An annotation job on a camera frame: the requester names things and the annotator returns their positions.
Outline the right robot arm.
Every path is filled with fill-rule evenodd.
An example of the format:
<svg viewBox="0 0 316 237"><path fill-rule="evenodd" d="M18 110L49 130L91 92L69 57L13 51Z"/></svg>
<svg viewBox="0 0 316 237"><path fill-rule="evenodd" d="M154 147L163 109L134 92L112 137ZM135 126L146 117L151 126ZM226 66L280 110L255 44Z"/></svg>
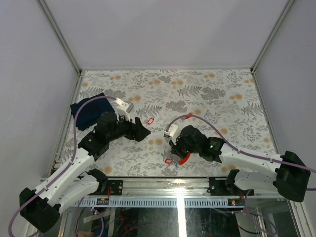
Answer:
<svg viewBox="0 0 316 237"><path fill-rule="evenodd" d="M243 151L223 138L207 137L191 125L180 129L173 124L165 129L164 136L170 140L171 153L181 160L197 154L209 162L246 168L247 171L233 170L227 176L225 189L231 195L241 190L262 190L277 192L295 202L304 200L311 172L294 152L270 155Z"/></svg>

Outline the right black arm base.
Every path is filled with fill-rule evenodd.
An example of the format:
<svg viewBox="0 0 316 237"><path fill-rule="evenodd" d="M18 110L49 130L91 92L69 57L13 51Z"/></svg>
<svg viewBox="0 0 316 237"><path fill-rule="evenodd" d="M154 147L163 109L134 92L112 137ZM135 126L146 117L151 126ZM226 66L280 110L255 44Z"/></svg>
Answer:
<svg viewBox="0 0 316 237"><path fill-rule="evenodd" d="M248 190L243 190L235 185L235 180L228 177L210 177L207 192L211 196L240 196L246 194Z"/></svg>

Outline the red handled metal keyring holder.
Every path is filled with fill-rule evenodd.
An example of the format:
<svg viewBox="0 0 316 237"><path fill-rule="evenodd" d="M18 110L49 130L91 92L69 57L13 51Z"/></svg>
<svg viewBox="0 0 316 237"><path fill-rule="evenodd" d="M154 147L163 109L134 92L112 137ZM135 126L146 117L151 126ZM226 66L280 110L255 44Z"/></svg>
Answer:
<svg viewBox="0 0 316 237"><path fill-rule="evenodd" d="M184 158L179 160L179 165L183 165L187 162L187 160L190 158L190 153L188 153Z"/></svg>

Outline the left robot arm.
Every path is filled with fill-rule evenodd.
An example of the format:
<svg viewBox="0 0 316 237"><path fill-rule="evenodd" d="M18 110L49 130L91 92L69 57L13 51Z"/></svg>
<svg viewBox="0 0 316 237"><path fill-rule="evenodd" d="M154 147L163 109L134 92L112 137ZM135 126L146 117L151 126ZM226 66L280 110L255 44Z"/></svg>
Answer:
<svg viewBox="0 0 316 237"><path fill-rule="evenodd" d="M20 215L38 231L46 233L76 201L107 191L108 177L96 168L89 170L80 181L75 179L109 149L110 142L121 137L140 142L150 133L139 117L127 120L114 112L104 112L94 129L79 142L73 157L33 190L25 188L20 193Z"/></svg>

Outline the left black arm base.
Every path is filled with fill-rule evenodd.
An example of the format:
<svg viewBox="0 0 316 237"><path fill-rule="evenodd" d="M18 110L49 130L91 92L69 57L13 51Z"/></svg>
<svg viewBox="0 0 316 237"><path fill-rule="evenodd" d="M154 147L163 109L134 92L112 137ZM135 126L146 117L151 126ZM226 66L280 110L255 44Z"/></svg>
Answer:
<svg viewBox="0 0 316 237"><path fill-rule="evenodd" d="M99 195L121 196L123 190L122 180L107 180L103 182L97 191Z"/></svg>

